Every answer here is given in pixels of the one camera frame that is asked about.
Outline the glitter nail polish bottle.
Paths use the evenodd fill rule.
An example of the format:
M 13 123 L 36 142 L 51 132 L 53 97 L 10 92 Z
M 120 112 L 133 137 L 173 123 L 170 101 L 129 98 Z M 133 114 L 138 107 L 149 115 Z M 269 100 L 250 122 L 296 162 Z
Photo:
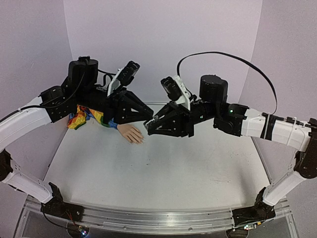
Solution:
M 159 120 L 158 116 L 153 116 L 152 119 L 144 122 L 144 127 L 146 130 L 149 130 L 157 121 Z

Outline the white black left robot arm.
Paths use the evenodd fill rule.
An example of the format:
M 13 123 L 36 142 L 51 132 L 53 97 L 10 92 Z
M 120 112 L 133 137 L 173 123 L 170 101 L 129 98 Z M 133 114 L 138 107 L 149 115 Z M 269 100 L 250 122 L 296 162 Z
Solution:
M 55 123 L 78 106 L 103 113 L 102 123 L 127 124 L 149 120 L 154 112 L 133 92 L 127 90 L 140 66 L 129 61 L 112 75 L 108 86 L 97 84 L 99 62 L 89 56 L 71 61 L 68 76 L 60 86 L 43 91 L 22 108 L 0 120 L 0 180 L 11 187 L 34 197 L 55 216 L 65 215 L 67 206 L 59 188 L 33 175 L 24 173 L 6 151 L 6 147 L 37 129 Z

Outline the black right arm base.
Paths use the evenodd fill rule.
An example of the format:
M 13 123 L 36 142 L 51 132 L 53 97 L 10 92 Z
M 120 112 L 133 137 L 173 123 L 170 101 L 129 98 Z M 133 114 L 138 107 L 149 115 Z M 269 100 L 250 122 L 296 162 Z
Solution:
M 245 225 L 253 225 L 257 222 L 264 222 L 276 216 L 273 206 L 263 202 L 264 187 L 257 195 L 253 206 L 236 208 L 232 210 L 234 227 L 240 228 Z

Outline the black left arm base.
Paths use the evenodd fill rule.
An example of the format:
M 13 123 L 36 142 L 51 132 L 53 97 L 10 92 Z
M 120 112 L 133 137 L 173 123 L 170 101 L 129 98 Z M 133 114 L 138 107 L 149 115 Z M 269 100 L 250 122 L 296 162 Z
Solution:
M 45 215 L 48 214 L 58 218 L 69 219 L 74 222 L 81 222 L 84 207 L 65 202 L 59 188 L 52 182 L 49 182 L 49 186 L 52 190 L 53 197 L 47 203 L 41 204 L 41 212 Z

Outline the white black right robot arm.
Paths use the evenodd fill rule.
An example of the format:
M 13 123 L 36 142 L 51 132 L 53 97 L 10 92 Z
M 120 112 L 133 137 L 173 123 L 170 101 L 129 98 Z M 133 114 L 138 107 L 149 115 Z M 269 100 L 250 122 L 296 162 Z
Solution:
M 244 105 L 227 103 L 227 81 L 203 75 L 199 99 L 190 98 L 180 76 L 167 77 L 161 84 L 171 100 L 144 123 L 148 135 L 191 137 L 194 126 L 213 120 L 213 127 L 234 136 L 249 136 L 295 148 L 295 164 L 285 175 L 264 188 L 258 202 L 273 207 L 282 197 L 307 179 L 317 176 L 317 121 L 299 121 L 259 112 Z

